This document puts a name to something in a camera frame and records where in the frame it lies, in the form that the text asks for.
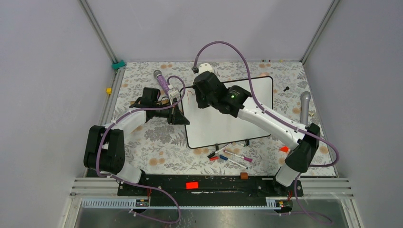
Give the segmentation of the white black-framed whiteboard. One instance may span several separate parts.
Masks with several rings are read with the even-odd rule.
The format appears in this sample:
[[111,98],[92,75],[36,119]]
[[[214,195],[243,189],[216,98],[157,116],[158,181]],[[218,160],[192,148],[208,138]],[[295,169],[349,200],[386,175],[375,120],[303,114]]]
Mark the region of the white black-framed whiteboard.
[[[255,77],[251,81],[257,99],[263,105],[273,108],[273,78]],[[224,85],[227,88],[240,86],[250,91],[248,79],[227,81]],[[213,107],[198,108],[195,91],[190,86],[186,87],[182,110],[190,122],[185,126],[185,131],[191,149],[270,136],[260,127],[229,114],[222,114]]]

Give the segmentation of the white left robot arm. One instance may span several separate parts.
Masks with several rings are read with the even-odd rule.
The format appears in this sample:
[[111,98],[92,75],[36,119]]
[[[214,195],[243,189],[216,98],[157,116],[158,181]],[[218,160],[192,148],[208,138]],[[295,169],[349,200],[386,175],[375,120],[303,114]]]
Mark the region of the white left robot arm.
[[173,89],[166,100],[159,100],[160,91],[146,87],[141,97],[130,105],[125,114],[103,126],[90,128],[83,163],[101,175],[112,175],[120,181],[129,182],[135,195],[147,191],[147,183],[141,178],[143,171],[125,160],[125,139],[136,128],[153,118],[163,118],[170,125],[189,125],[178,104],[183,95]]

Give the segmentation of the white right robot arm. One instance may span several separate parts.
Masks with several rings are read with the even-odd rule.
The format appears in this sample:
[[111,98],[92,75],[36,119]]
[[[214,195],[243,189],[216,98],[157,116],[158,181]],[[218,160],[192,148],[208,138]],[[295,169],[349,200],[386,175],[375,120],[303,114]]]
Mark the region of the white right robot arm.
[[253,99],[248,90],[233,85],[226,87],[209,71],[196,76],[192,88],[200,109],[212,107],[222,114],[247,121],[281,140],[290,152],[275,175],[273,191],[280,196],[291,190],[295,178],[307,172],[319,148],[320,128],[312,123],[296,123],[279,113],[265,108]]

